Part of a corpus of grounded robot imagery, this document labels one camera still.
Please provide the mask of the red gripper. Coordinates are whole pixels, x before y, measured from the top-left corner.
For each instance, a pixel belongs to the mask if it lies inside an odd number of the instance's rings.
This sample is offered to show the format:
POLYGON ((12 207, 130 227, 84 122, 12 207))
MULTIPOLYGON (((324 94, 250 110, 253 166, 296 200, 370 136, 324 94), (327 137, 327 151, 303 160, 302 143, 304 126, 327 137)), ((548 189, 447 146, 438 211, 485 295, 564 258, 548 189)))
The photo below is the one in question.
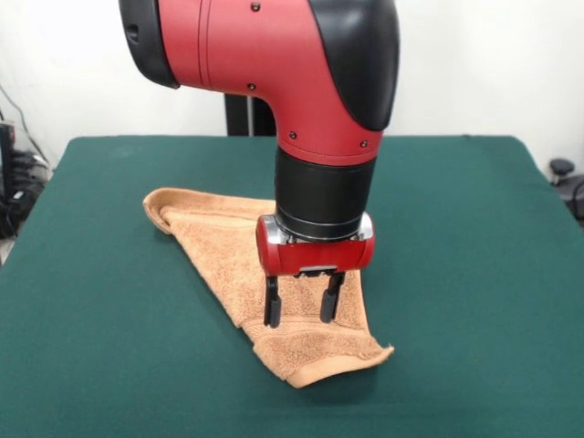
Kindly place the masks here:
POLYGON ((345 272, 368 266, 376 244, 374 225, 368 214, 361 217, 356 234, 333 242, 309 242, 295 238, 278 226, 274 215, 262 215, 256 223, 255 240, 261 267, 268 276, 264 325, 272 329, 279 326, 281 315, 277 276, 334 272, 323 293, 320 308, 320 320, 330 323, 337 314, 345 272))

